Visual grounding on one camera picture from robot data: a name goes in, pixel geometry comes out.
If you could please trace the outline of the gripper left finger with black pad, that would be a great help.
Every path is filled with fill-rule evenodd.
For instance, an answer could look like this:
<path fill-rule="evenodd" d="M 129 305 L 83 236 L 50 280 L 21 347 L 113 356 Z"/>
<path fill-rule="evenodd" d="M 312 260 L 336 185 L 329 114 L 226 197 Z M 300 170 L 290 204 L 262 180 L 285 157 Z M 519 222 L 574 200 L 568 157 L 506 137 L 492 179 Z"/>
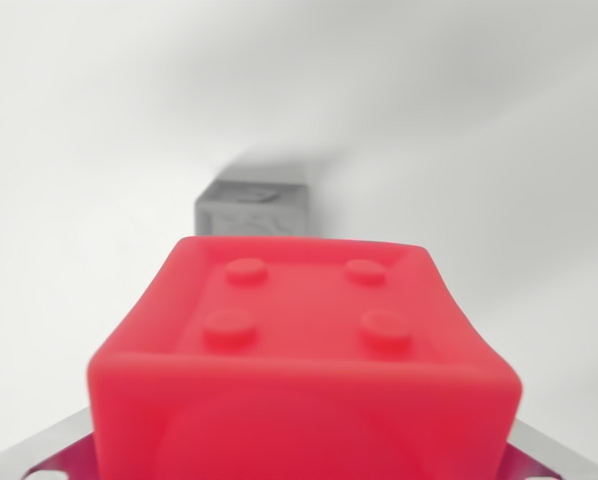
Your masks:
<path fill-rule="evenodd" d="M 90 408 L 0 452 L 0 479 L 97 479 Z"/>

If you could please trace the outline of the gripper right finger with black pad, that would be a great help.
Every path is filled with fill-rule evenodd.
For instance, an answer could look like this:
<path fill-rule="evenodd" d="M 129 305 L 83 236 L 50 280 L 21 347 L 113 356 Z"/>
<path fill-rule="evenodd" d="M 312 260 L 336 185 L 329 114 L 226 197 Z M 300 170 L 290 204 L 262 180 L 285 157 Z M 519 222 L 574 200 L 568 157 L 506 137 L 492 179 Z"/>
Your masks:
<path fill-rule="evenodd" d="M 501 479 L 598 479 L 598 464 L 516 419 L 500 465 Z"/>

